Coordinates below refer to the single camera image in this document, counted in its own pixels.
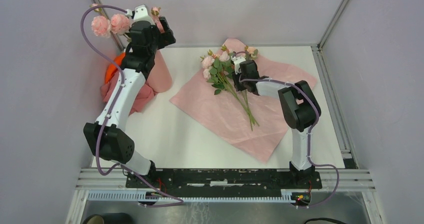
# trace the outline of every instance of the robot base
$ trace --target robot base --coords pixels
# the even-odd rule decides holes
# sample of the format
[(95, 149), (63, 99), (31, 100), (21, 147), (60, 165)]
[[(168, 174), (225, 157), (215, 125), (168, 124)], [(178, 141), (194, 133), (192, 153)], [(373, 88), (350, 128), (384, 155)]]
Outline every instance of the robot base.
[[(146, 176), (161, 191), (176, 197), (247, 198), (281, 197), (282, 189), (321, 189), (321, 177), (315, 170), (306, 178), (287, 169), (157, 169)], [(140, 179), (128, 173), (126, 188), (148, 188)]]

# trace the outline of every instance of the gray wall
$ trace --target gray wall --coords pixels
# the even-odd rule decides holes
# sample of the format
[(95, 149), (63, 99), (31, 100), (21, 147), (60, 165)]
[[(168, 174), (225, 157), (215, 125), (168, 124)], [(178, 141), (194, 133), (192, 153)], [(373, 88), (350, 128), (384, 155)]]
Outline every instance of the gray wall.
[[(1, 223), (63, 223), (89, 163), (83, 126), (102, 108), (107, 64), (80, 34), (89, 5), (0, 0)], [(89, 38), (115, 53), (111, 40)]]
[(424, 0), (351, 0), (324, 47), (389, 223), (423, 223)]
[(160, 6), (177, 42), (173, 47), (316, 44), (342, 0), (101, 0), (117, 7)]

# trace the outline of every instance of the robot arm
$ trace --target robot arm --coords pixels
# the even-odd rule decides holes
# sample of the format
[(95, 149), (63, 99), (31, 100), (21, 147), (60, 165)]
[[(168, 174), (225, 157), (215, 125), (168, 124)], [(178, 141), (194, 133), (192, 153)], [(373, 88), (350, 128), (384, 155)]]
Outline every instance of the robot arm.
[(83, 132), (95, 156), (99, 132), (105, 123), (100, 139), (100, 158), (124, 164), (134, 172), (147, 175), (154, 168), (154, 163), (135, 151), (134, 141), (124, 131), (134, 100), (155, 65), (156, 51), (174, 44), (176, 40), (166, 18), (159, 18), (164, 29), (161, 33), (145, 5), (136, 7), (134, 11), (126, 11), (126, 15), (133, 18), (134, 23), (128, 33), (131, 42), (120, 66), (124, 73), (124, 82), (122, 83), (123, 77), (119, 75), (102, 113), (95, 123), (86, 123)]
[[(258, 96), (279, 99), (284, 119), (291, 128), (293, 137), (293, 154), (290, 169), (295, 172), (313, 172), (313, 166), (308, 161), (307, 128), (315, 122), (317, 117), (311, 105), (290, 85), (269, 81), (253, 81), (270, 80), (267, 76), (259, 76), (258, 66), (254, 60), (246, 60), (244, 57), (232, 57), (231, 60), (234, 63), (235, 72), (232, 77), (237, 91), (247, 90)], [(300, 88), (310, 98), (317, 108), (319, 115), (321, 115), (320, 106), (308, 83), (302, 80), (294, 85)]]

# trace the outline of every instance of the pink tissue paper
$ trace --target pink tissue paper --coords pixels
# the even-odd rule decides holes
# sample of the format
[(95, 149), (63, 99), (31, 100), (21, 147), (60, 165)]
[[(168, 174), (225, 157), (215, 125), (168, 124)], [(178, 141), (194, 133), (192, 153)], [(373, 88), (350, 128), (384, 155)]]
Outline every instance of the pink tissue paper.
[[(233, 38), (224, 44), (235, 52), (245, 48), (245, 44)], [(306, 71), (269, 60), (261, 55), (260, 48), (258, 51), (255, 61), (259, 75), (292, 83), (305, 80), (311, 88), (316, 85), (317, 79)], [(169, 101), (229, 144), (266, 163), (289, 129), (280, 101), (248, 93), (250, 109), (260, 125), (251, 131), (249, 118), (240, 103), (227, 91), (214, 95), (215, 88), (206, 82), (202, 72), (200, 69)]]

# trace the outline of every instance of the white table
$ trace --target white table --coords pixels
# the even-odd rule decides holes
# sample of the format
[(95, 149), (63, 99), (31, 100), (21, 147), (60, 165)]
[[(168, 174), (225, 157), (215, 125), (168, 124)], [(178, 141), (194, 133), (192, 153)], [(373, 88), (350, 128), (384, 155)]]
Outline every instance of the white table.
[[(318, 70), (309, 46), (257, 47), (264, 57), (298, 66), (317, 78), (313, 93), (321, 107), (321, 117), (312, 135), (312, 160), (345, 168), (334, 126), (324, 96)], [(135, 150), (154, 161), (157, 168), (267, 169), (289, 168), (292, 133), (289, 130), (267, 163), (228, 144), (169, 102), (201, 68), (200, 56), (218, 47), (165, 48), (161, 50), (173, 86), (159, 93), (142, 113), (128, 118), (125, 133), (134, 140)], [(102, 167), (112, 162), (101, 160)]]

